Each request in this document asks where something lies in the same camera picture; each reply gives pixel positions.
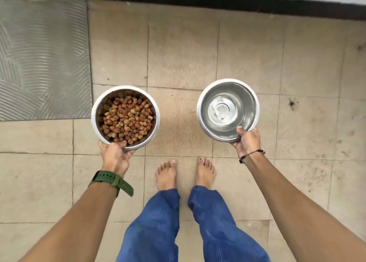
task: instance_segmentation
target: leg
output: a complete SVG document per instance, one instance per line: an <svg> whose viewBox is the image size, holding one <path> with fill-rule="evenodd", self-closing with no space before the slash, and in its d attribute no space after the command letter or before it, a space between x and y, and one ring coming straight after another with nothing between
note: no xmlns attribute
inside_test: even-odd
<svg viewBox="0 0 366 262"><path fill-rule="evenodd" d="M204 241L206 262L269 262L265 250L248 234L236 227L224 199L216 190L210 190L215 168L199 158L196 186L193 187L188 206L199 224Z"/></svg>
<svg viewBox="0 0 366 262"><path fill-rule="evenodd" d="M127 228L117 262L177 262L175 238L179 230L179 194L176 161L163 163L156 172L159 192Z"/></svg>

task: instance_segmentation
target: bowl with water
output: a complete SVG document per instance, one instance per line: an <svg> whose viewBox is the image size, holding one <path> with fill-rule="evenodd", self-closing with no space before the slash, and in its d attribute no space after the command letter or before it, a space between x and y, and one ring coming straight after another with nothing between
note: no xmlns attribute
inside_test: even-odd
<svg viewBox="0 0 366 262"><path fill-rule="evenodd" d="M259 101L246 83L222 79L210 84L197 103L197 118L204 132L214 140L240 140L236 127L252 131L258 123Z"/></svg>

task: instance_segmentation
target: blue pants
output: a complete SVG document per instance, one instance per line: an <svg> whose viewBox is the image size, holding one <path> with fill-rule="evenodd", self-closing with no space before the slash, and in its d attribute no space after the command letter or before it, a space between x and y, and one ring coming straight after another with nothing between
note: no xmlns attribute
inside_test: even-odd
<svg viewBox="0 0 366 262"><path fill-rule="evenodd" d="M175 238L179 230L176 189L154 195L128 227L116 262L177 262ZM224 199L216 190L195 186L188 206L204 243L206 262L269 262L265 250L236 227Z"/></svg>

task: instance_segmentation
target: silver bowl rim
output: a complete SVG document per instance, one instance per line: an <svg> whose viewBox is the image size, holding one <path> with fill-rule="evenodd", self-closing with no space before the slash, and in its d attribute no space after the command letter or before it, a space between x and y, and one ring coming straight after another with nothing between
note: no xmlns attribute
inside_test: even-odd
<svg viewBox="0 0 366 262"><path fill-rule="evenodd" d="M232 139L221 138L221 137L215 135L214 133L212 133L210 130L208 130L208 128L204 125L203 120L202 120L202 116L201 116L201 105L202 105L203 99L206 96L206 94L208 93L208 91L210 89L212 89L213 87L217 86L218 84L224 84L224 83L236 83L236 84L242 85L243 87L245 87L252 94L252 96L254 98L256 109L255 109L255 117L254 117L253 123L250 126L248 131L252 131L258 123L258 119L259 119L259 101L258 101L258 97L257 97L256 93L254 92L254 90L252 90L252 88L250 86L248 86L246 83L244 83L240 80L237 80L237 79L217 80L217 81L213 82L212 84L208 85L203 90L201 95L199 96L199 99L198 99L198 102L197 102L197 118L198 118L198 122L199 122L199 125L201 126L202 130L214 140L227 142L227 143L233 143L233 142L239 140L239 138L240 138L239 134L238 134L237 137L232 138Z"/></svg>
<svg viewBox="0 0 366 262"><path fill-rule="evenodd" d="M141 147L144 147L145 145L147 145L152 139L153 137L156 135L156 133L158 132L159 129L159 125L160 125L160 113L159 113L159 108L158 105L156 104L155 100L151 97L151 95L149 93L147 93L146 91L131 86L131 85L119 85L116 87L112 87L110 89L107 89L105 92L103 92L98 98L97 100L94 102L94 105L91 109L91 125L93 126L94 132L97 134L98 139L100 139L103 143L105 144L110 144L111 142L107 141L99 132L98 130L98 125L97 125L97 121L96 121L96 116L97 116L97 108L100 105L100 103L102 102L102 100L110 93L115 92L115 91L119 91L121 89L131 89L134 90L138 93L143 94L144 96L146 96L147 98L149 98L150 102L153 104L153 107L155 109L155 116L156 116L156 122L155 122L155 128L153 130L153 132L151 132L150 136L143 141L140 144L136 144L134 146L126 146L125 149L126 151L132 151L132 150L136 150L139 149Z"/></svg>

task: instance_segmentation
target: hand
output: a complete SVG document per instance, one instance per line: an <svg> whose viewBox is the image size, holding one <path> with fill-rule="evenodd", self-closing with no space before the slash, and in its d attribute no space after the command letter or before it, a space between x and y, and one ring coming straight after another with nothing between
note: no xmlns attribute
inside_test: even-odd
<svg viewBox="0 0 366 262"><path fill-rule="evenodd" d="M261 148L261 136L256 127L253 131L244 131L243 127L238 126L236 131L241 137L240 141L230 144L235 147L239 158Z"/></svg>
<svg viewBox="0 0 366 262"><path fill-rule="evenodd" d="M135 151L126 152L123 149L127 145L126 141L111 143L110 145L99 141L98 145L103 158L102 170L114 172L123 178L130 166L129 159Z"/></svg>

